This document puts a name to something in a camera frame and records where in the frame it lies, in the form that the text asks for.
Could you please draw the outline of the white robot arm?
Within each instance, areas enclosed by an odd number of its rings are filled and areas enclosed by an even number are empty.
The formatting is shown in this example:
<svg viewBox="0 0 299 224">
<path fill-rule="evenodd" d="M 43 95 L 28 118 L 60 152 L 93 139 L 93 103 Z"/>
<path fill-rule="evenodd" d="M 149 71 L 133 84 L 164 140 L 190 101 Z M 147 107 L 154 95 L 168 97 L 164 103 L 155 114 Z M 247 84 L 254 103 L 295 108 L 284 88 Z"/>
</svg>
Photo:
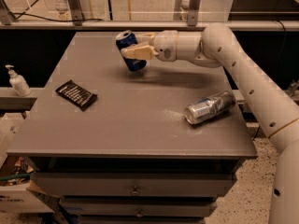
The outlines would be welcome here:
<svg viewBox="0 0 299 224">
<path fill-rule="evenodd" d="M 269 224 L 299 224 L 299 105 L 242 49 L 234 33 L 222 23 L 202 32 L 166 30 L 137 37 L 121 50 L 129 59 L 185 60 L 209 67 L 223 66 L 241 91 L 250 110 L 279 153 L 273 184 Z"/>
</svg>

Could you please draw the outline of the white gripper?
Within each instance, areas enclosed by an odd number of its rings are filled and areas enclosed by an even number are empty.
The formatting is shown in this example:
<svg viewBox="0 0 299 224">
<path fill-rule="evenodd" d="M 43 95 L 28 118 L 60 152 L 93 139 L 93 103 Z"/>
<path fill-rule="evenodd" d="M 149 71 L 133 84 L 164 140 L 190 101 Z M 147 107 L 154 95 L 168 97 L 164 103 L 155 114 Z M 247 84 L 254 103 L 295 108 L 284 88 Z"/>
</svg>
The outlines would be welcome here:
<svg viewBox="0 0 299 224">
<path fill-rule="evenodd" d="M 175 61 L 177 52 L 178 32 L 165 30 L 160 33 L 141 33 L 136 35 L 138 43 L 149 43 L 149 45 L 134 45 L 121 49 L 121 55 L 127 59 L 150 60 L 156 56 L 160 61 Z"/>
</svg>

